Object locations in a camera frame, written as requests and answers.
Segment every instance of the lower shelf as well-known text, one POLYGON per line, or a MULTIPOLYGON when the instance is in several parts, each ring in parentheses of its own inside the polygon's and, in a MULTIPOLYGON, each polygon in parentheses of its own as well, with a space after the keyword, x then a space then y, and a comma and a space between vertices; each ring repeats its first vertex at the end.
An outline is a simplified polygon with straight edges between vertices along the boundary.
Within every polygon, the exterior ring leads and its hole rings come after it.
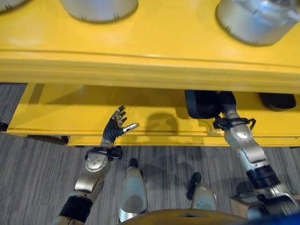
MULTIPOLYGON (((72 135, 68 146, 99 145, 102 136, 72 135)), ((261 146, 283 147, 299 146, 300 138, 258 137, 255 139, 261 146)), ((125 135, 118 138, 116 145, 176 145, 176 146, 228 146, 223 137, 188 137, 188 136, 137 136, 125 135)))
MULTIPOLYGON (((257 93, 235 92, 241 117, 255 118, 254 137, 265 146, 300 145, 300 95, 294 109, 275 112, 257 93)), ((70 135, 69 145, 98 145, 111 114, 127 106, 126 124, 140 126, 119 139, 123 145, 225 146, 223 132, 211 120, 188 116, 183 90, 28 84, 7 133, 70 135)))

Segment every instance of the yellow table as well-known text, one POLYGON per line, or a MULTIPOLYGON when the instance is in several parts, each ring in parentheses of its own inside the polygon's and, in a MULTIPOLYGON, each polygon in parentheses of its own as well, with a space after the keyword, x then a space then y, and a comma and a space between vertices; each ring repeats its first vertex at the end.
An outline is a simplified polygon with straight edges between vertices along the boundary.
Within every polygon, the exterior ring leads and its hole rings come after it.
POLYGON ((212 120, 188 117, 183 90, 232 90, 241 116, 257 119, 260 144, 300 145, 299 105, 273 112, 255 94, 300 94, 300 24, 272 46, 249 46, 218 25, 218 2, 139 0, 130 17, 102 24, 72 18, 57 0, 0 14, 0 82, 30 83, 7 132, 98 144, 127 105, 141 126, 121 144, 226 145, 212 120))
POLYGON ((139 0, 129 18, 90 24, 58 0, 0 15, 0 82, 300 94, 300 23, 273 46, 229 36, 219 0, 139 0))

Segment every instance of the metal cylinder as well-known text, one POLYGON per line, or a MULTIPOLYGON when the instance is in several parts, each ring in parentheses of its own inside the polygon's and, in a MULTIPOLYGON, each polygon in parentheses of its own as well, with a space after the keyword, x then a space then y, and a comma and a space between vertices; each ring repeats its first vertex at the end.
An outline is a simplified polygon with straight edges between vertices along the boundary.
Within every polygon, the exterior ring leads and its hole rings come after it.
POLYGON ((0 0, 0 12, 12 9, 27 0, 0 0))
POLYGON ((88 22, 109 22, 134 12, 137 0, 60 0, 75 18, 88 22))
POLYGON ((221 0, 216 17, 232 36, 252 45, 272 45, 297 22, 294 0, 221 0))

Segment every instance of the gray carpet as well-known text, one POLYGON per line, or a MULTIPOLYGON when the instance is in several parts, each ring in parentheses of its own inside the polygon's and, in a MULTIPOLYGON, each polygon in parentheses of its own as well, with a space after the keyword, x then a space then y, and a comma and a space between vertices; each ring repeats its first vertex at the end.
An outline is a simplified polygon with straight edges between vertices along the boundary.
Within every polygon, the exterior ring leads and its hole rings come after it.
MULTIPOLYGON (((0 84, 0 121, 8 123, 25 85, 0 84)), ((186 189, 199 171, 206 187, 218 196, 218 207, 231 212, 229 198, 251 187, 229 148, 124 147, 114 161, 86 224, 118 223, 118 204, 129 159, 139 160, 149 211, 188 208, 186 189)), ((0 135, 2 224, 50 224, 79 176, 87 148, 70 148, 6 134, 0 135)), ((265 148, 278 177, 300 193, 300 149, 265 148)))

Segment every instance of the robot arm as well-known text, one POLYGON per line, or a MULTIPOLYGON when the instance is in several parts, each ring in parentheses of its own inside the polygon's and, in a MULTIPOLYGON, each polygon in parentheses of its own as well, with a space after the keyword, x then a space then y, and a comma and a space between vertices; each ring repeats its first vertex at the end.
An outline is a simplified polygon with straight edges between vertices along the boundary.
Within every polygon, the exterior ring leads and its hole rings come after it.
POLYGON ((240 158, 243 170, 254 186, 258 200, 265 203, 270 214, 291 214, 299 209, 286 185, 278 179, 261 146, 254 140, 251 128, 255 120, 240 118, 232 92, 217 92, 223 118, 217 117, 215 128, 224 130, 224 136, 235 154, 240 158))
POLYGON ((121 147, 113 146, 115 139, 138 127, 136 123, 122 127, 127 119, 123 118, 124 115, 124 107, 121 106, 108 121, 103 131, 100 147, 95 147, 87 152, 84 168, 75 188, 53 224, 82 225, 85 223, 103 188, 104 179, 110 171, 112 161, 122 157, 121 147))

